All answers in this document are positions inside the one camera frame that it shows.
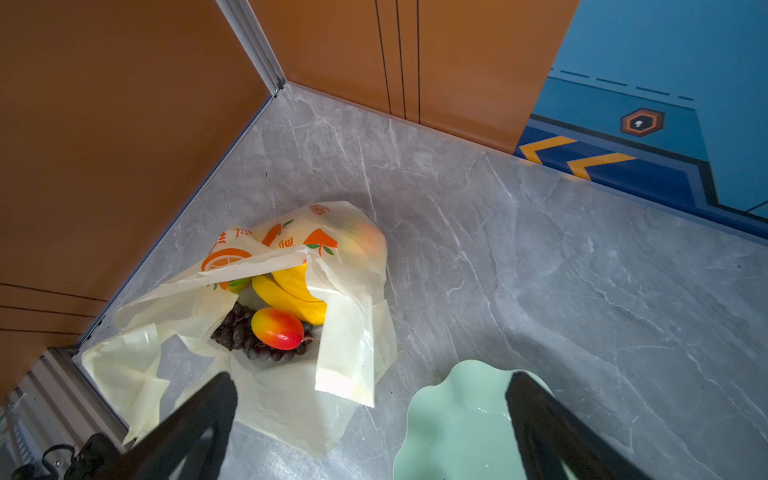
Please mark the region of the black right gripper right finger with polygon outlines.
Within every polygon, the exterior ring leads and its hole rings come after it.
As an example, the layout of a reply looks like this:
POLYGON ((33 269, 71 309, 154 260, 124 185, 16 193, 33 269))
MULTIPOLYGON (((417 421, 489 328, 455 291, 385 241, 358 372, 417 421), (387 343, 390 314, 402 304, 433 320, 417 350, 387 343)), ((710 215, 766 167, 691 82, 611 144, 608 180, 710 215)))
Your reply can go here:
POLYGON ((512 374, 505 399, 527 478, 648 477, 528 373, 512 374))

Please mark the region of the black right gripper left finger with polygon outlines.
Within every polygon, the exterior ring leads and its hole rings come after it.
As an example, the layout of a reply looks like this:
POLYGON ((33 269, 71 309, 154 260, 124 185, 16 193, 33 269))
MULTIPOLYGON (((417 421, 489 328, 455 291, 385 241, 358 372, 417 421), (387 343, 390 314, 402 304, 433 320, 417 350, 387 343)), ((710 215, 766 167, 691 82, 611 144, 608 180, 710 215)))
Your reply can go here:
POLYGON ((215 375, 98 477, 217 479, 226 456, 237 400, 230 375, 215 375))

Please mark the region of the dark purple grape bunch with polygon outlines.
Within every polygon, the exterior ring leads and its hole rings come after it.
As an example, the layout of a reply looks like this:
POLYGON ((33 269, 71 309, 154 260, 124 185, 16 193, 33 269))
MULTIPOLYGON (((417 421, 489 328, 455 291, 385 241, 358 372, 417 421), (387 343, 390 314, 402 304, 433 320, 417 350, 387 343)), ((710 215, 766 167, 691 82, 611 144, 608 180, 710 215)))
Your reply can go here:
POLYGON ((229 351, 242 350, 250 360, 275 362, 290 361, 296 356, 304 355, 315 341, 313 326, 301 320, 305 329, 305 338, 296 349, 283 351, 265 345, 251 330, 250 321, 256 311, 258 310, 236 302, 215 328, 211 339, 229 351))

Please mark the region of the cream plastic bag orange print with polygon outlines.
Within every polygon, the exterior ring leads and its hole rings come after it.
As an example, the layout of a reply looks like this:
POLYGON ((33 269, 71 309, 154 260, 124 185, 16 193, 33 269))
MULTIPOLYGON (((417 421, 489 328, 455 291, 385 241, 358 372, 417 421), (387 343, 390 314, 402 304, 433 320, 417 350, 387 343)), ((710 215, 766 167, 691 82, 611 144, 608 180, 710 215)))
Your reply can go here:
POLYGON ((160 422, 168 388, 161 379, 162 344, 179 338, 211 363, 203 381, 228 374, 237 390, 235 418, 311 455, 328 453, 352 414, 372 406, 377 381, 397 356, 393 322, 384 297, 386 240, 374 223, 347 202, 320 202, 277 220, 283 232, 268 238, 266 226, 230 228, 213 246, 232 251, 235 262, 212 268, 201 260, 114 317, 118 334, 82 353, 98 390, 128 424, 128 438, 145 438, 160 422), (311 293, 325 301, 330 318, 319 350, 285 366, 250 367, 243 355, 212 340, 236 297, 221 283, 308 264, 311 293))

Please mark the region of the red yellow mango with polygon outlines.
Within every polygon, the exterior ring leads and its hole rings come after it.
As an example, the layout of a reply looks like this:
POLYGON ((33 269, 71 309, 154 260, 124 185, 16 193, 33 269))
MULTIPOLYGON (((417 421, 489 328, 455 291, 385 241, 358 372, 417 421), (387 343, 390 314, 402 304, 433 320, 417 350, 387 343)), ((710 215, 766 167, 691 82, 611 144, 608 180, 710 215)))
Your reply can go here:
POLYGON ((277 350, 294 350, 305 338, 302 321, 296 315, 276 308, 256 311, 250 326, 261 342, 277 350))

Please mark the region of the yellow banana bunch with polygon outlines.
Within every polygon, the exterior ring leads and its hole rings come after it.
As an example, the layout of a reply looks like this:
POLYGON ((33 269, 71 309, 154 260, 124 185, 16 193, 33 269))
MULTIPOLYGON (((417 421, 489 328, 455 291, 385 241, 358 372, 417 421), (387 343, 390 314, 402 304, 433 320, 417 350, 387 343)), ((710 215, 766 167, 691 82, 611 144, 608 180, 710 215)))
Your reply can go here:
POLYGON ((255 293, 270 307, 292 313, 314 326, 325 323, 327 305, 314 297, 306 283, 307 264, 251 279, 255 293))

